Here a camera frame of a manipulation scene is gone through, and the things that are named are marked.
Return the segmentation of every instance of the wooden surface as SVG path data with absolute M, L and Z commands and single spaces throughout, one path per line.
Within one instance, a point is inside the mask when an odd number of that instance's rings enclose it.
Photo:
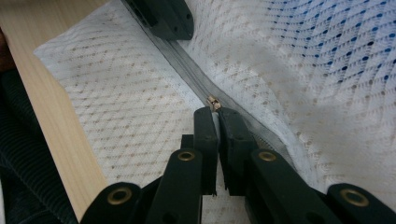
M 71 102 L 33 54 L 106 0 L 0 0 L 0 26 L 78 220 L 107 182 Z

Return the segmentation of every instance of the dark fabric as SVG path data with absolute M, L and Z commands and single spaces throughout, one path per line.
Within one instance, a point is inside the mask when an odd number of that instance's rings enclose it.
M 0 171 L 7 223 L 77 223 L 18 73 L 0 78 Z

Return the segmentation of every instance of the brass screw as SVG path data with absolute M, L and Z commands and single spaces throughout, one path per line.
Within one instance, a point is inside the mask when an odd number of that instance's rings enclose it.
M 107 202 L 112 205 L 126 203 L 132 197 L 132 192 L 126 187 L 114 189 L 107 195 Z
M 181 161 L 192 161 L 195 158 L 195 154 L 189 151 L 184 151 L 180 152 L 177 157 Z
M 272 154 L 271 152 L 261 152 L 259 153 L 260 159 L 264 161 L 274 161 L 276 160 L 276 155 Z
M 366 196 L 362 195 L 354 189 L 342 189 L 340 193 L 345 201 L 355 206 L 365 207 L 369 205 L 369 200 L 366 198 Z

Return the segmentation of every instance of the zipper slider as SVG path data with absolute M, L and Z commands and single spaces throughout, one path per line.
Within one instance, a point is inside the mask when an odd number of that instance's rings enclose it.
M 210 109 L 212 110 L 212 112 L 216 112 L 216 111 L 218 111 L 221 108 L 220 101 L 216 97 L 214 97 L 212 95 L 209 95 L 206 98 L 206 102 L 209 104 Z

